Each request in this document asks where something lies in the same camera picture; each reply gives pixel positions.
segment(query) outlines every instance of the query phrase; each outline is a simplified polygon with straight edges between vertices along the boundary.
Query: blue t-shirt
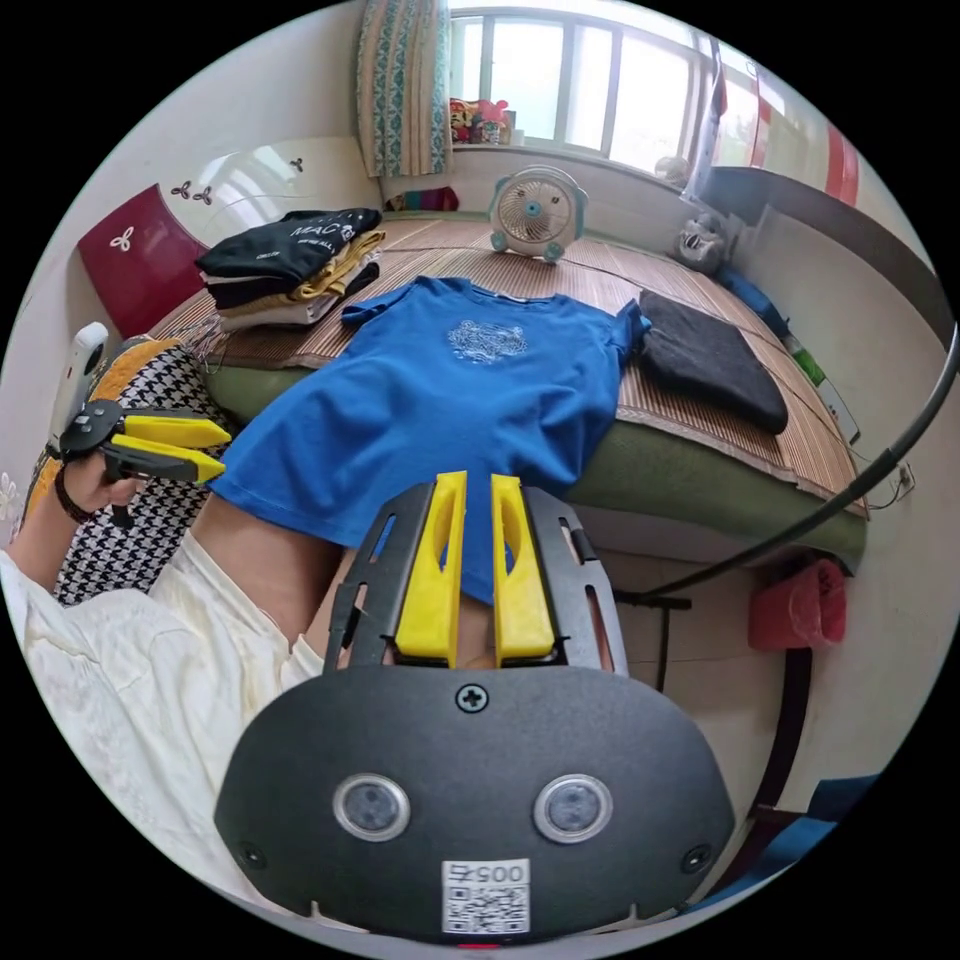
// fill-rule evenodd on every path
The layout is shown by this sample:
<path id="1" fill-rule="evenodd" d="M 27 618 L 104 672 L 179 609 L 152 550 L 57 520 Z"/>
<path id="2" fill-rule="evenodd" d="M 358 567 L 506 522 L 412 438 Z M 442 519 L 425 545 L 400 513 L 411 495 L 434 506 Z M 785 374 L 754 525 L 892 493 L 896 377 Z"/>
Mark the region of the blue t-shirt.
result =
<path id="1" fill-rule="evenodd" d="M 647 321 L 570 297 L 516 300 L 418 277 L 344 308 L 347 349 L 234 440 L 212 489 L 240 509 L 345 547 L 388 500 L 467 471 L 462 589 L 493 602 L 490 477 L 562 497 L 617 410 Z"/>

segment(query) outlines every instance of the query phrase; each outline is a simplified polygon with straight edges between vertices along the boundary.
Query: bed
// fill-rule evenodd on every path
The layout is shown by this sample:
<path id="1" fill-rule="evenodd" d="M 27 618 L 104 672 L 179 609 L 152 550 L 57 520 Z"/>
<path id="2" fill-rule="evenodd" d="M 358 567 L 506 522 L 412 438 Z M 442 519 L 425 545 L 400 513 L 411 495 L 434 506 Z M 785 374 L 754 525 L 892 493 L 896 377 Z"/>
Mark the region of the bed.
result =
<path id="1" fill-rule="evenodd" d="M 463 215 L 389 215 L 381 276 L 360 298 L 420 274 L 466 276 L 513 296 L 563 293 L 615 313 L 642 289 L 735 324 L 781 388 L 790 413 L 773 437 L 727 414 L 668 395 L 631 365 L 617 420 L 568 499 L 598 547 L 709 563 L 753 545 L 813 512 L 856 476 L 846 442 L 812 384 L 743 303 L 669 259 L 586 237 L 556 267 L 495 254 L 485 220 Z M 349 342 L 339 311 L 303 331 L 254 328 L 224 334 L 202 293 L 162 321 L 205 362 L 212 399 L 249 421 Z M 857 502 L 793 549 L 835 556 L 855 573 L 869 516 Z"/>

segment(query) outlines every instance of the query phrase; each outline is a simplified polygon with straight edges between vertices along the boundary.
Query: red bag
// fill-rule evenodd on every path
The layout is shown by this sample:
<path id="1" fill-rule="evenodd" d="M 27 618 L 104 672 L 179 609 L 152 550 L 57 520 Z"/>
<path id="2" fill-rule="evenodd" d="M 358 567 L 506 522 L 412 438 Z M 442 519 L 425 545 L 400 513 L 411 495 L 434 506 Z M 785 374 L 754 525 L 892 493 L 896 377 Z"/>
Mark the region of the red bag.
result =
<path id="1" fill-rule="evenodd" d="M 750 600 L 747 639 L 754 650 L 822 649 L 840 643 L 846 630 L 846 579 L 830 560 L 818 560 Z"/>

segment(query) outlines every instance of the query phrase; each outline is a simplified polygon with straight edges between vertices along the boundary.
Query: electrical outlet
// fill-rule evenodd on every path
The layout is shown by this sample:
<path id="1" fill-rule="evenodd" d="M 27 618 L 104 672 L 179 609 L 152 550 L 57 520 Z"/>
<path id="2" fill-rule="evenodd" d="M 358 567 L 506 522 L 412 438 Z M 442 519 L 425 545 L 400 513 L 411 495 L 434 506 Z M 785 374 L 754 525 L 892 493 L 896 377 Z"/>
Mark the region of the electrical outlet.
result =
<path id="1" fill-rule="evenodd" d="M 905 497 L 915 486 L 917 481 L 913 477 L 913 470 L 909 463 L 900 464 L 900 496 Z"/>

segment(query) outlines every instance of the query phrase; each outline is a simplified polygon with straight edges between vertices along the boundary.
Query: green mattress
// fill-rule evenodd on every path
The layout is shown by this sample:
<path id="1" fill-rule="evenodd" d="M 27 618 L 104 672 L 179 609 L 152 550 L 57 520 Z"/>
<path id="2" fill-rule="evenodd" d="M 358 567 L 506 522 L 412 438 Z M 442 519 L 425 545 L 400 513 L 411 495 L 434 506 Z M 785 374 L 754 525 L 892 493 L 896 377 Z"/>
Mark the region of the green mattress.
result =
<path id="1" fill-rule="evenodd" d="M 215 403 L 248 423 L 302 377 L 304 368 L 222 366 L 207 374 Z M 696 524 L 759 541 L 811 514 L 823 501 L 708 447 L 660 430 L 617 421 L 607 432 L 571 504 Z M 855 572 L 866 548 L 867 521 L 844 511 L 803 544 L 834 554 Z"/>

